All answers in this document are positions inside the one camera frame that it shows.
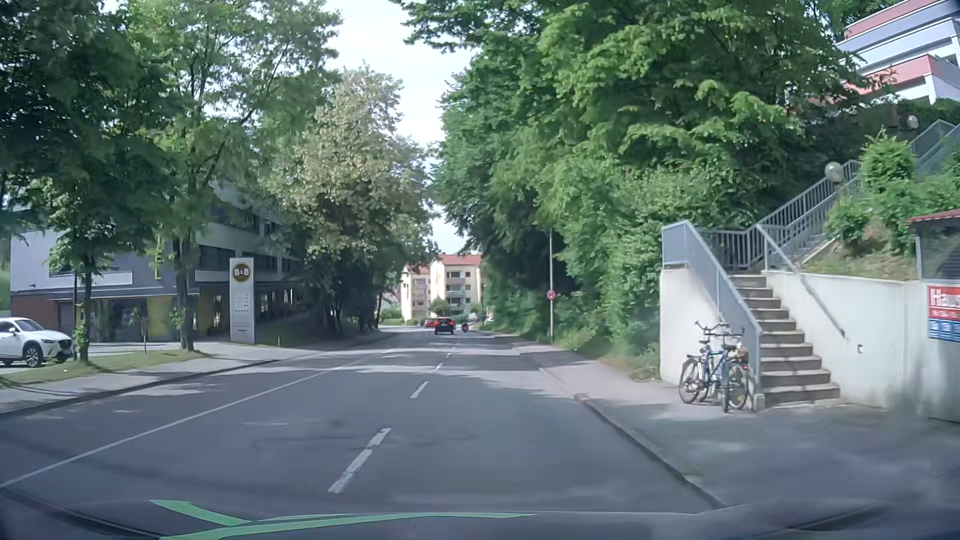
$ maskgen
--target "white suv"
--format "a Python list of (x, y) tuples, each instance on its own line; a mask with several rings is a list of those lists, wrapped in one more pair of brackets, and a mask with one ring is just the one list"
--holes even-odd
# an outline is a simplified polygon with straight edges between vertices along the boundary
[(0, 319), (0, 361), (9, 366), (15, 360), (28, 367), (42, 365), (48, 358), (65, 362), (71, 355), (70, 336), (46, 330), (36, 321), (24, 317)]

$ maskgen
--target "red and blue sign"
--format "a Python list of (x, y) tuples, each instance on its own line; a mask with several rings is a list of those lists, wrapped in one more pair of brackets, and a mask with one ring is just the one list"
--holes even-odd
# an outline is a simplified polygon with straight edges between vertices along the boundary
[(960, 343), (960, 287), (929, 285), (926, 335)]

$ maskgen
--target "stair step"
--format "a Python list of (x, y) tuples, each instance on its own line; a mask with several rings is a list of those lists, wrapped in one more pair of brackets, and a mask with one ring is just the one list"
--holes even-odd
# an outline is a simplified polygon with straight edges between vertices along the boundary
[(806, 371), (811, 369), (821, 369), (823, 359), (816, 355), (810, 356), (784, 356), (780, 358), (761, 358), (760, 374), (777, 371)]
[(757, 321), (782, 321), (790, 317), (790, 312), (786, 309), (767, 309), (764, 307), (751, 307), (750, 312)]
[(760, 343), (761, 358), (787, 356), (813, 356), (813, 345), (810, 343)]
[(801, 369), (796, 371), (765, 371), (760, 374), (760, 382), (764, 391), (769, 388), (783, 386), (809, 386), (811, 384), (827, 384), (830, 382), (830, 372), (826, 369)]
[(774, 386), (763, 389), (763, 398), (767, 406), (794, 404), (797, 402), (816, 402), (818, 400), (840, 397), (840, 385), (836, 382), (798, 386)]
[(744, 298), (743, 301), (751, 309), (780, 309), (779, 298)]
[(760, 328), (763, 331), (791, 331), (797, 329), (797, 321), (793, 319), (773, 319), (761, 321), (757, 319), (760, 323)]
[(736, 287), (762, 288), (767, 286), (767, 279), (757, 274), (740, 274), (737, 276), (730, 276), (730, 279), (733, 282), (733, 286)]
[(791, 344), (791, 343), (803, 343), (804, 342), (804, 333), (799, 330), (788, 330), (788, 331), (765, 331), (760, 336), (760, 343), (766, 343), (771, 345), (781, 344)]
[(740, 293), (742, 298), (773, 298), (773, 289), (766, 287), (737, 287), (736, 292)]

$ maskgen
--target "street lamp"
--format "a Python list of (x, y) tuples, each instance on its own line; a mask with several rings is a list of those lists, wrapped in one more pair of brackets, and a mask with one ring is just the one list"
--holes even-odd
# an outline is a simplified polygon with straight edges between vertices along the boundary
[(842, 183), (844, 180), (843, 165), (836, 161), (827, 163), (827, 166), (824, 167), (824, 176), (834, 184)]

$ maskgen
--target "curb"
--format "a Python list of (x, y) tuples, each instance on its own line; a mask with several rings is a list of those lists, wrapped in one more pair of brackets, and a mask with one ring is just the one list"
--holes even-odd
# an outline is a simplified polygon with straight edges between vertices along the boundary
[(235, 370), (238, 370), (238, 369), (244, 369), (244, 368), (248, 368), (248, 367), (262, 366), (262, 365), (265, 365), (265, 364), (272, 364), (272, 363), (276, 363), (276, 362), (284, 362), (284, 361), (288, 361), (288, 360), (296, 360), (296, 359), (298, 359), (298, 358), (303, 358), (304, 356), (315, 355), (316, 353), (329, 353), (329, 352), (333, 352), (333, 351), (353, 349), (354, 347), (360, 347), (361, 345), (368, 345), (368, 344), (370, 344), (370, 343), (376, 343), (376, 342), (378, 342), (378, 341), (384, 341), (384, 340), (386, 340), (386, 339), (389, 339), (389, 338), (391, 338), (391, 337), (396, 336), (396, 334), (394, 334), (394, 333), (389, 333), (389, 332), (384, 332), (384, 333), (385, 333), (386, 335), (384, 335), (383, 337), (378, 337), (378, 338), (376, 338), (376, 339), (370, 339), (370, 340), (368, 340), (368, 341), (364, 341), (364, 342), (361, 342), (361, 343), (354, 343), (353, 345), (347, 345), (347, 346), (344, 347), (343, 349), (334, 349), (334, 350), (332, 350), (332, 351), (310, 351), (309, 353), (306, 353), (306, 354), (303, 354), (303, 355), (299, 355), (299, 356), (290, 356), (289, 358), (278, 358), (278, 359), (270, 359), (270, 360), (259, 360), (259, 361), (256, 361), (256, 362), (251, 362), (251, 363), (249, 363), (249, 364), (244, 364), (244, 365), (239, 365), (239, 366), (232, 366), (232, 367), (223, 368), (223, 369), (216, 369), (216, 370), (213, 370), (213, 371), (204, 371), (204, 372), (201, 372), (201, 373), (191, 373), (191, 374), (181, 375), (181, 376), (172, 377), (172, 378), (170, 378), (170, 379), (164, 379), (164, 380), (152, 380), (152, 381), (150, 381), (150, 382), (144, 382), (144, 383), (142, 383), (142, 384), (137, 384), (137, 385), (134, 385), (134, 386), (128, 386), (128, 387), (126, 387), (126, 388), (118, 388), (118, 389), (116, 389), (116, 390), (105, 390), (105, 391), (103, 391), (103, 392), (91, 392), (91, 393), (89, 393), (89, 394), (84, 394), (84, 395), (82, 395), (82, 396), (77, 396), (77, 397), (75, 397), (75, 398), (67, 398), (67, 399), (65, 399), (65, 400), (57, 400), (57, 401), (46, 402), (46, 403), (42, 403), (42, 404), (24, 405), (24, 406), (21, 406), (21, 407), (18, 407), (18, 408), (12, 408), (12, 409), (10, 409), (10, 410), (2, 410), (2, 411), (0, 411), (0, 418), (7, 418), (7, 417), (12, 417), (12, 416), (19, 416), (19, 415), (23, 415), (23, 414), (34, 414), (34, 413), (37, 413), (37, 412), (43, 412), (43, 411), (45, 411), (45, 410), (52, 410), (52, 409), (55, 409), (55, 408), (60, 408), (60, 407), (62, 407), (62, 406), (69, 406), (69, 405), (76, 405), (76, 404), (80, 404), (80, 403), (93, 402), (93, 401), (102, 400), (102, 399), (105, 399), (105, 398), (110, 398), (110, 397), (113, 397), (113, 396), (117, 396), (117, 395), (120, 395), (120, 394), (126, 394), (127, 392), (132, 392), (133, 390), (141, 390), (141, 389), (144, 389), (144, 388), (153, 388), (153, 387), (155, 387), (155, 386), (161, 386), (161, 385), (163, 385), (163, 384), (169, 384), (169, 383), (172, 383), (172, 382), (181, 382), (181, 381), (184, 381), (184, 380), (193, 380), (193, 379), (198, 379), (198, 378), (200, 378), (200, 377), (204, 377), (204, 376), (207, 376), (207, 375), (217, 375), (217, 374), (220, 374), (220, 373), (227, 373), (227, 372), (230, 372), (230, 371), (235, 371)]
[(717, 499), (716, 496), (712, 495), (708, 491), (703, 475), (696, 472), (691, 467), (684, 466), (678, 460), (671, 458), (669, 454), (660, 447), (660, 445), (655, 443), (653, 439), (645, 435), (642, 431), (631, 426), (624, 426), (616, 420), (615, 416), (609, 414), (603, 405), (600, 405), (586, 394), (577, 394), (574, 396), (574, 399), (586, 406), (590, 412), (595, 414), (605, 424), (616, 430), (630, 442), (634, 443), (634, 446), (640, 448), (650, 458), (662, 465), (663, 468), (666, 469), (667, 472), (669, 472), (670, 475), (678, 482), (685, 484), (687, 487), (692, 489), (697, 495), (710, 503), (710, 505), (715, 509), (726, 508), (730, 506), (729, 504)]

